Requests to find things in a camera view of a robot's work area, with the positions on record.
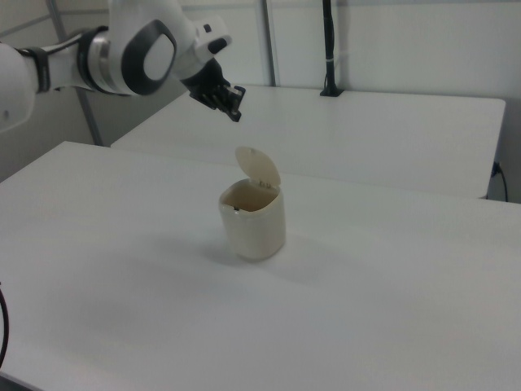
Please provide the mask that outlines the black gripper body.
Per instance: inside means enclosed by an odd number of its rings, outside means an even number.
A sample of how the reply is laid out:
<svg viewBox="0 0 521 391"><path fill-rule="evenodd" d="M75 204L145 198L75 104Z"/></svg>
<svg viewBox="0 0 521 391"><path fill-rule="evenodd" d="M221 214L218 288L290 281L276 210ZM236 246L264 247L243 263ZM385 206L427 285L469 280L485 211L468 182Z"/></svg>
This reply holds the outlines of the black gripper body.
<svg viewBox="0 0 521 391"><path fill-rule="evenodd" d="M190 97L209 108L223 108L221 90L226 87L221 65L216 59L208 61L194 76L182 79Z"/></svg>

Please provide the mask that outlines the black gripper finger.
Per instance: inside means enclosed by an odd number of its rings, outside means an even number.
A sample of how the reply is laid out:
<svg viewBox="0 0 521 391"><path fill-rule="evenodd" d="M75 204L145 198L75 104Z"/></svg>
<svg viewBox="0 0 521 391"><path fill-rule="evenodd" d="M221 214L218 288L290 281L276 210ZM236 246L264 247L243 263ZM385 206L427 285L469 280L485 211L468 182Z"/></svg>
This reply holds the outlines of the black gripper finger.
<svg viewBox="0 0 521 391"><path fill-rule="evenodd" d="M212 104L215 109L224 112L233 122L239 122L242 113L239 111L243 98L219 99L212 97Z"/></svg>
<svg viewBox="0 0 521 391"><path fill-rule="evenodd" d="M221 86L221 104L225 108L239 108L245 94L242 86Z"/></svg>

